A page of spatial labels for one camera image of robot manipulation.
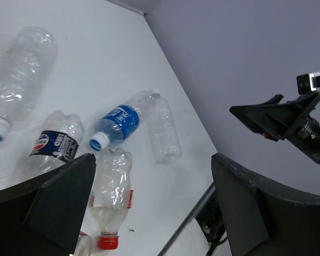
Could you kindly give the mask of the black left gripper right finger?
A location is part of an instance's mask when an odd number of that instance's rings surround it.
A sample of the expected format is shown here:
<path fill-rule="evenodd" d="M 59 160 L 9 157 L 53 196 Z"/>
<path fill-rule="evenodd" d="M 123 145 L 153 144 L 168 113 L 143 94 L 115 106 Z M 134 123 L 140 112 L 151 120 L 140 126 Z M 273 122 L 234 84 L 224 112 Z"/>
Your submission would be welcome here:
<path fill-rule="evenodd" d="M 320 195 L 283 185 L 221 153 L 211 159 L 232 255 L 319 255 Z"/>

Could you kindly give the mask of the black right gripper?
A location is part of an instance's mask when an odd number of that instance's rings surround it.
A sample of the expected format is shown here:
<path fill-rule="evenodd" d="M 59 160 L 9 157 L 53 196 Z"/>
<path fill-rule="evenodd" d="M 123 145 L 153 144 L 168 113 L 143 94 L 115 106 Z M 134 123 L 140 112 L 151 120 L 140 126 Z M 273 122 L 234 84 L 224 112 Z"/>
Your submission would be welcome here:
<path fill-rule="evenodd" d="M 246 106 L 232 106 L 233 114 L 253 133 L 278 141 L 287 140 L 320 165 L 320 124 L 310 113 L 320 102 L 320 93 L 311 92 L 280 104 L 283 95 Z"/>

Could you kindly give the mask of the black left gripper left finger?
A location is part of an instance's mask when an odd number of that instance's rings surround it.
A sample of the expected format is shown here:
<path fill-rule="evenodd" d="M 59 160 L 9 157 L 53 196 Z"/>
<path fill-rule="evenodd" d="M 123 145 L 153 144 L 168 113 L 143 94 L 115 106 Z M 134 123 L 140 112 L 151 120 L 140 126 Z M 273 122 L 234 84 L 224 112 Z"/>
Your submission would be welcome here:
<path fill-rule="evenodd" d="M 0 255 L 74 253 L 95 170 L 96 158 L 87 153 L 0 190 Z"/>

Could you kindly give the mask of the crushed bottle red label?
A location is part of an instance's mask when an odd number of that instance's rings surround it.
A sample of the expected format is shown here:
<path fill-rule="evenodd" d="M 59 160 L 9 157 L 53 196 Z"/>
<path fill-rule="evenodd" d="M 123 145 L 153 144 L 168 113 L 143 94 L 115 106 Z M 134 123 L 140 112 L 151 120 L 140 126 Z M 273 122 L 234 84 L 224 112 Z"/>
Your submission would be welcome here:
<path fill-rule="evenodd" d="M 80 231 L 74 256 L 90 256 L 92 252 L 92 238 L 90 235 Z"/>

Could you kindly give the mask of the clear bottle red cap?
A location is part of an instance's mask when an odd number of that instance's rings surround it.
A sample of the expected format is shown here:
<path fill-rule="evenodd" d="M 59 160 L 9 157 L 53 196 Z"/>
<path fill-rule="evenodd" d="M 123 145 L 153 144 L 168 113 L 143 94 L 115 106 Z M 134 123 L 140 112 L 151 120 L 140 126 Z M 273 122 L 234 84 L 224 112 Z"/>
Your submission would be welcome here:
<path fill-rule="evenodd" d="M 97 159 L 91 211 L 100 226 L 97 246 L 101 250 L 118 248 L 118 231 L 133 197 L 131 170 L 131 153 L 123 148 L 104 150 Z"/>

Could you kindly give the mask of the clear bottle black label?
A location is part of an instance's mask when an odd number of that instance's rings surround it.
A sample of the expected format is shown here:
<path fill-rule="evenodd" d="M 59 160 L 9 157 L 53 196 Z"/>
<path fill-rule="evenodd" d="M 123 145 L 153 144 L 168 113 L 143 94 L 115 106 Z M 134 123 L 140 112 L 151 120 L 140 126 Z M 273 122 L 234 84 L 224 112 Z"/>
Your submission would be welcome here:
<path fill-rule="evenodd" d="M 66 115 L 60 110 L 49 114 L 27 159 L 22 179 L 32 179 L 72 161 L 84 132 L 78 115 Z"/>

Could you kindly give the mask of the clear unlabelled plastic bottle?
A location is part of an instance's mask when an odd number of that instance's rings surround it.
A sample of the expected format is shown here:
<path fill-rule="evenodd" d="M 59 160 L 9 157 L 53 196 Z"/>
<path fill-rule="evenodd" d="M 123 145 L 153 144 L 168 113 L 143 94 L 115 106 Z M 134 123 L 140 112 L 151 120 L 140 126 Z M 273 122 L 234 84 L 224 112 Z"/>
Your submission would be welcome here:
<path fill-rule="evenodd" d="M 182 156 L 182 149 L 168 101 L 154 93 L 155 108 L 146 120 L 150 146 L 158 164 L 169 164 Z"/>

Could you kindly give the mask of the blue label water bottle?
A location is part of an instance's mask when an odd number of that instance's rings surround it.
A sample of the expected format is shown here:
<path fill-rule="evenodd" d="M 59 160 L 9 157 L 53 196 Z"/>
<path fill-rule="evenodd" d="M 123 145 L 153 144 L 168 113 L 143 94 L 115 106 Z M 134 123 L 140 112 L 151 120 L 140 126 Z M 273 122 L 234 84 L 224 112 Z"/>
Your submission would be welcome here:
<path fill-rule="evenodd" d="M 99 120 L 89 140 L 91 149 L 101 151 L 123 143 L 155 111 L 160 97 L 154 90 L 140 91 L 112 109 Z"/>

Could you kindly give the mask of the large clear bottle white cap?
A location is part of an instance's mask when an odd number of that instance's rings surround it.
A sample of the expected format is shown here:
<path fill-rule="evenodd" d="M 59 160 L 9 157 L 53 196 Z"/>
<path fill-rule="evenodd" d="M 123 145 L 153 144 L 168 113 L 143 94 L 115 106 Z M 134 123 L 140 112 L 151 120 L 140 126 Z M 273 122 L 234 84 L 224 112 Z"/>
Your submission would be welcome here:
<path fill-rule="evenodd" d="M 57 56 L 46 29 L 24 27 L 15 36 L 0 63 L 0 142 L 35 109 Z"/>

